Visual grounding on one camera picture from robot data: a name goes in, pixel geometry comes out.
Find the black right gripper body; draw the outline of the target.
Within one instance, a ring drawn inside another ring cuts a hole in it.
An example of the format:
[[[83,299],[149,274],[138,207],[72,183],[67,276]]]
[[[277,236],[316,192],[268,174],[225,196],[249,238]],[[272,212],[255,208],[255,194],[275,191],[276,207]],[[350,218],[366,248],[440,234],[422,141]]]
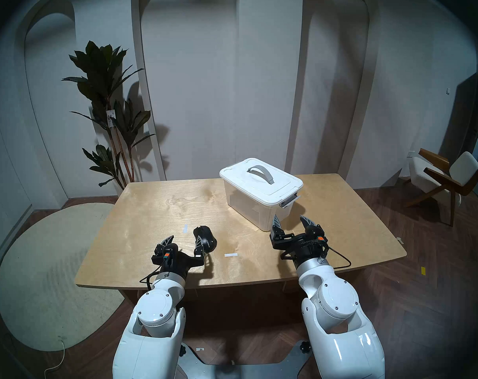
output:
[[[310,259],[325,260],[328,254],[328,239],[322,229],[321,235],[285,234],[271,237],[273,249],[281,250],[281,260],[292,260],[295,266],[300,266]]]

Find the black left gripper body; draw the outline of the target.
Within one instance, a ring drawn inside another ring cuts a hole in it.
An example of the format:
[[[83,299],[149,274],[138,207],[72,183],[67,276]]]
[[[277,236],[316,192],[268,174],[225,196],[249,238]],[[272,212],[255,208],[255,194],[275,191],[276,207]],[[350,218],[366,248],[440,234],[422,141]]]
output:
[[[174,273],[183,279],[187,278],[191,268],[204,266],[205,263],[205,259],[200,260],[179,251],[177,245],[167,245],[163,256],[155,256],[154,250],[151,261],[154,265],[160,266],[162,273]]]

